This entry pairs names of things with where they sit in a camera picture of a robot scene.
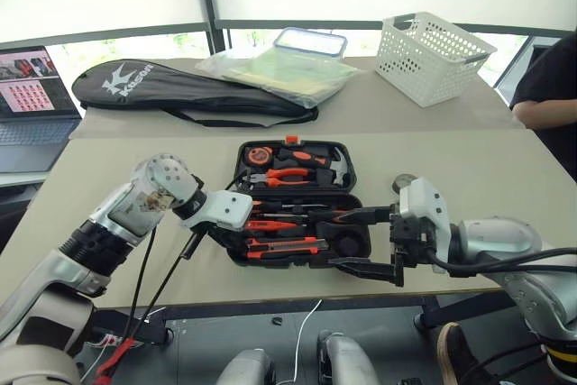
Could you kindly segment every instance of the plastic bag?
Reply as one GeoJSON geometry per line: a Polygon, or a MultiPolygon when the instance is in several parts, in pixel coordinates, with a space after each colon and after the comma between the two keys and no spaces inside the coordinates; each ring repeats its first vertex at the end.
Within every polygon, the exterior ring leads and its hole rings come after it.
{"type": "Polygon", "coordinates": [[[249,60],[226,51],[217,53],[197,68],[213,77],[260,87],[305,108],[334,95],[358,71],[339,59],[277,47],[249,60]]]}

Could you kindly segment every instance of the black shirt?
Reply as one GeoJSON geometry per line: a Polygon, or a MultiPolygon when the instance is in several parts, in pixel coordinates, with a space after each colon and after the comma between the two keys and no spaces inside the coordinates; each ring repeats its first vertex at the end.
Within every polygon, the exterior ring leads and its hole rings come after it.
{"type": "MultiPolygon", "coordinates": [[[[511,108],[522,101],[577,98],[576,35],[558,41],[535,61],[519,81],[511,108]]],[[[535,130],[535,134],[577,180],[577,124],[535,130]]]]}

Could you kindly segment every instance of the floor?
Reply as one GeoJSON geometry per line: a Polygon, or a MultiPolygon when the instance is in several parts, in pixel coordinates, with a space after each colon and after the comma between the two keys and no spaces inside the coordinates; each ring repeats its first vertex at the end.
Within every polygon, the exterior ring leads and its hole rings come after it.
{"type": "MultiPolygon", "coordinates": [[[[444,296],[438,300],[442,306],[458,299],[444,296]]],[[[295,383],[317,384],[316,336],[320,330],[329,329],[342,332],[361,345],[383,385],[395,385],[411,377],[419,377],[423,385],[441,385],[435,358],[438,329],[420,334],[412,322],[420,311],[420,307],[396,307],[315,312],[302,335],[295,383]]],[[[278,380],[291,379],[298,328],[306,314],[169,321],[169,327],[176,332],[175,341],[166,347],[143,346],[132,350],[114,376],[114,383],[212,385],[236,354],[257,347],[274,360],[278,380]],[[274,316],[282,317],[282,325],[272,324],[274,316]]],[[[462,321],[462,327],[473,353],[480,359],[529,343],[534,338],[515,308],[462,321]]],[[[106,349],[105,357],[112,351],[106,349]]],[[[85,347],[77,362],[89,366],[98,353],[97,349],[85,347]]],[[[490,370],[503,372],[537,355],[538,349],[534,349],[510,356],[492,364],[490,370]]],[[[541,363],[509,380],[517,385],[545,385],[549,378],[546,365],[541,363]]]]}

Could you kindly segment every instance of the laptop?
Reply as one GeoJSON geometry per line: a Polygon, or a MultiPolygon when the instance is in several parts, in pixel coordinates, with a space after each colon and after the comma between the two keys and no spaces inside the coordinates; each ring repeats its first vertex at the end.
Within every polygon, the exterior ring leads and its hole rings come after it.
{"type": "Polygon", "coordinates": [[[80,120],[45,47],[0,50],[0,173],[49,170],[80,120]]]}

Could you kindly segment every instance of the shoe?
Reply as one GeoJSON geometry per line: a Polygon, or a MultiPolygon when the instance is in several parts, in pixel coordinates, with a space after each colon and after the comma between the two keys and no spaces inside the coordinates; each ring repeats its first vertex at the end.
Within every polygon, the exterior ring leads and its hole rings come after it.
{"type": "MultiPolygon", "coordinates": [[[[452,322],[441,329],[436,342],[436,357],[441,367],[443,385],[463,385],[463,375],[479,361],[471,353],[463,330],[452,322]]],[[[485,369],[477,369],[467,380],[466,385],[489,383],[493,376],[485,369]]]]}

